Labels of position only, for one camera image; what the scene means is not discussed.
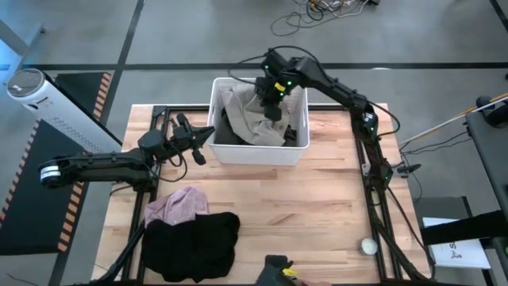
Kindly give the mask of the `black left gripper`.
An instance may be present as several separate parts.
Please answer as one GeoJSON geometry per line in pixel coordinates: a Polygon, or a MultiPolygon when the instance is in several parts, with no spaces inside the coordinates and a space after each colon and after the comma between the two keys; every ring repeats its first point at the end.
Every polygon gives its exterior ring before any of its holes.
{"type": "Polygon", "coordinates": [[[201,148],[215,131],[213,126],[192,126],[185,114],[177,114],[176,121],[178,123],[172,127],[171,144],[177,149],[181,149],[184,145],[187,149],[201,148]]]}

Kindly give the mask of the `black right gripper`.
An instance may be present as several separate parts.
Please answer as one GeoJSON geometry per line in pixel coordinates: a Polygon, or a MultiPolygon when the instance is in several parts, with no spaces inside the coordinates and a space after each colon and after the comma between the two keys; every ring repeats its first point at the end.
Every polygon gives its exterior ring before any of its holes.
{"type": "Polygon", "coordinates": [[[282,111],[278,105],[285,96],[289,95],[296,87],[296,74],[282,73],[256,77],[256,95],[264,106],[264,116],[269,120],[280,121],[282,111]]]}

